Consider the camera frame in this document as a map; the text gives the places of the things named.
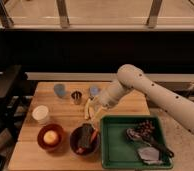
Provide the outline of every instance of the wooden table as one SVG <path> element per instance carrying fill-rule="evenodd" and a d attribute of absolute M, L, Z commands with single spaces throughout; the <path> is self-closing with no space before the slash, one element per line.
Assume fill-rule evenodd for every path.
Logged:
<path fill-rule="evenodd" d="M 86 122 L 83 111 L 89 97 L 89 87 L 97 85 L 102 89 L 108 82 L 63 82 L 67 95 L 62 99 L 53 91 L 54 85 L 58 83 L 60 82 L 38 84 L 9 163 L 10 171 L 104 170 L 101 166 L 100 150 L 89 158 L 77 156 L 70 148 L 69 137 L 76 127 Z M 75 90 L 83 94 L 81 105 L 74 105 L 70 97 Z M 62 148 L 54 153 L 45 152 L 37 144 L 37 134 L 42 126 L 33 120 L 31 113 L 38 105 L 48 106 L 52 120 L 59 123 L 67 133 Z M 146 115 L 149 110 L 144 95 L 134 90 L 106 114 Z"/>

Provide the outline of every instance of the white cup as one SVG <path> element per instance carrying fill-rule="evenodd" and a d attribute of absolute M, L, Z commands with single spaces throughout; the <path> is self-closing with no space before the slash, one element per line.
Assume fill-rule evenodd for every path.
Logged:
<path fill-rule="evenodd" d="M 32 117 L 41 125 L 44 125 L 50 121 L 49 109 L 47 106 L 37 106 L 33 112 Z"/>

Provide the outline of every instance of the yellow object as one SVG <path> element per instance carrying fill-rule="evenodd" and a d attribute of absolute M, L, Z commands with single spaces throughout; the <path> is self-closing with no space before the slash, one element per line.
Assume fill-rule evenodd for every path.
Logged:
<path fill-rule="evenodd" d="M 84 109 L 84 118 L 85 120 L 88 120 L 90 118 L 90 114 L 89 114 L 89 105 L 90 105 L 91 99 L 88 98 L 86 104 L 85 104 L 85 109 Z"/>
<path fill-rule="evenodd" d="M 59 142 L 59 136 L 55 131 L 50 130 L 45 133 L 43 141 L 48 145 L 56 145 Z"/>

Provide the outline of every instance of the white robotic arm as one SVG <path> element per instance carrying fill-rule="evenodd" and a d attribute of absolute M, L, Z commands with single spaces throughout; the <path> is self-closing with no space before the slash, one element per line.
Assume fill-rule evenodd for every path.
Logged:
<path fill-rule="evenodd" d="M 194 134 L 194 102 L 152 82 L 142 70 L 133 65 L 126 64 L 119 68 L 117 79 L 99 93 L 99 103 L 103 107 L 112 108 L 133 89 L 144 93 Z"/>

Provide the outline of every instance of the green tray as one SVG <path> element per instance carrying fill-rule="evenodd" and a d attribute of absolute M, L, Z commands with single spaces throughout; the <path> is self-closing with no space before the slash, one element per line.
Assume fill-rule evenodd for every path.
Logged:
<path fill-rule="evenodd" d="M 172 160 L 162 155 L 162 165 L 147 165 L 142 162 L 137 153 L 137 148 L 144 147 L 142 142 L 129 141 L 125 130 L 134 128 L 138 123 L 148 119 L 153 122 L 155 140 L 165 145 L 159 120 L 155 116 L 124 116 L 109 115 L 100 121 L 101 127 L 101 154 L 102 167 L 105 169 L 171 169 Z"/>

